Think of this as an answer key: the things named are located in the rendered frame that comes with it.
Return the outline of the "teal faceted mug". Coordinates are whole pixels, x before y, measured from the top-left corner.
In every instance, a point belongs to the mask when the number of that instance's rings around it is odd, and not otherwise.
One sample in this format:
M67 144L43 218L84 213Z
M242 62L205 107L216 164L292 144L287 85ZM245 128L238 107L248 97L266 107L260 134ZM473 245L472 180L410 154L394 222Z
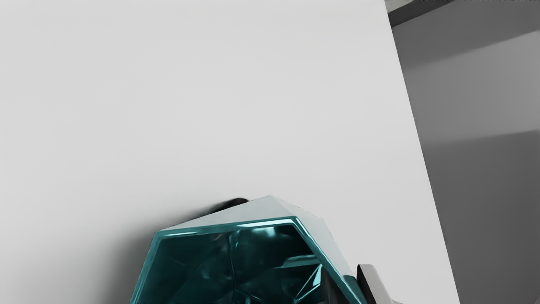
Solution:
M274 196L155 233L129 304L375 304L327 223Z

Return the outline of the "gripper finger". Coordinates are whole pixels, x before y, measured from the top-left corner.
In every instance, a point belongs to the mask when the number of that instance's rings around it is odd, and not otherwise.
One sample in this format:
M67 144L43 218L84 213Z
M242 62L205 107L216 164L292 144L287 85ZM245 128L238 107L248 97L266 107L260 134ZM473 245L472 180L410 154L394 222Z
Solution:
M390 298L379 273L372 264L357 266L356 281L367 304L403 304Z

